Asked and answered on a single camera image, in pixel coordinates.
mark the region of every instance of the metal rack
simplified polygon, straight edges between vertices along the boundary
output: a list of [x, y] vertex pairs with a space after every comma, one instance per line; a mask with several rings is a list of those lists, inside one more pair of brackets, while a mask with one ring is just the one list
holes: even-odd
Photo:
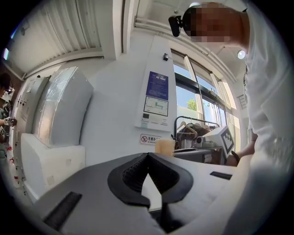
[[194, 120], [194, 121], [199, 121], [199, 122], [203, 122], [203, 123], [210, 123], [210, 124], [214, 124], [214, 125], [217, 125], [218, 127], [219, 124], [217, 123], [213, 123], [213, 122], [209, 122], [209, 121], [204, 121], [204, 120], [201, 120], [201, 119], [197, 119], [197, 118], [192, 118], [192, 117], [186, 117], [186, 116], [178, 116], [176, 119], [175, 119], [175, 124], [174, 124], [174, 137], [176, 137], [176, 121], [179, 119], [179, 118], [186, 118], [186, 119], [191, 119], [191, 120]]

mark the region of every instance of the no smoking sign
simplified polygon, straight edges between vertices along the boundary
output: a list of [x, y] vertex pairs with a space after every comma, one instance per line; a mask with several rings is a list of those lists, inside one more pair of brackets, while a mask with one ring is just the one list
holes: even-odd
[[161, 136], [141, 134], [140, 144], [142, 145], [155, 145], [155, 141], [161, 139]]

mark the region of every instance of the ceiling light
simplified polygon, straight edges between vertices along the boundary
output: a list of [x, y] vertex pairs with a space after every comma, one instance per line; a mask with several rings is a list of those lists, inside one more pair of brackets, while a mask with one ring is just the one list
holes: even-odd
[[246, 56], [246, 52], [243, 51], [243, 50], [240, 50], [238, 51], [238, 58], [241, 60], [241, 59], [244, 59], [244, 57]]
[[8, 50], [7, 48], [5, 48], [5, 50], [4, 50], [4, 54], [3, 54], [3, 58], [4, 58], [5, 60], [7, 60], [7, 58], [8, 58], [8, 54], [9, 54], [9, 50]]
[[191, 4], [190, 4], [190, 6], [189, 6], [189, 7], [191, 7], [191, 6], [198, 6], [198, 5], [200, 5], [200, 3], [199, 3], [199, 2], [193, 2], [193, 3], [191, 3]]

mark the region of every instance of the tree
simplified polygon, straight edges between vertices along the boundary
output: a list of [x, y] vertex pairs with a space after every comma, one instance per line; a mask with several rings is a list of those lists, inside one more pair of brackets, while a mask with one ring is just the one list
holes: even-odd
[[205, 103], [204, 100], [202, 100], [203, 104], [206, 105], [207, 107], [210, 107], [210, 103]]
[[191, 99], [187, 102], [188, 104], [188, 109], [192, 109], [194, 111], [197, 111], [197, 104], [196, 101], [194, 99]]

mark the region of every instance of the black strip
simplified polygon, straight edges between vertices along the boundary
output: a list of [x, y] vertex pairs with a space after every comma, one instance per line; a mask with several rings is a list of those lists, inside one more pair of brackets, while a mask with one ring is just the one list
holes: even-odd
[[162, 204], [182, 200], [193, 186], [192, 175], [154, 153], [149, 153], [148, 156], [148, 173], [162, 195]]
[[240, 161], [239, 155], [237, 153], [235, 153], [234, 151], [232, 151], [231, 154], [234, 156], [234, 158], [236, 159], [237, 163], [239, 163], [239, 161]]
[[44, 219], [44, 223], [59, 231], [81, 198], [82, 195], [79, 193], [68, 193]]
[[225, 174], [225, 173], [216, 172], [216, 171], [211, 172], [210, 175], [213, 175], [215, 177], [222, 178], [222, 179], [227, 179], [227, 180], [230, 180], [232, 177], [231, 174]]
[[151, 217], [156, 220], [156, 222], [159, 224], [160, 223], [160, 217], [161, 217], [161, 210], [157, 211], [151, 211], [149, 212]]
[[141, 195], [148, 174], [147, 154], [126, 162], [113, 169], [107, 178], [111, 192], [128, 205], [150, 207], [148, 198]]

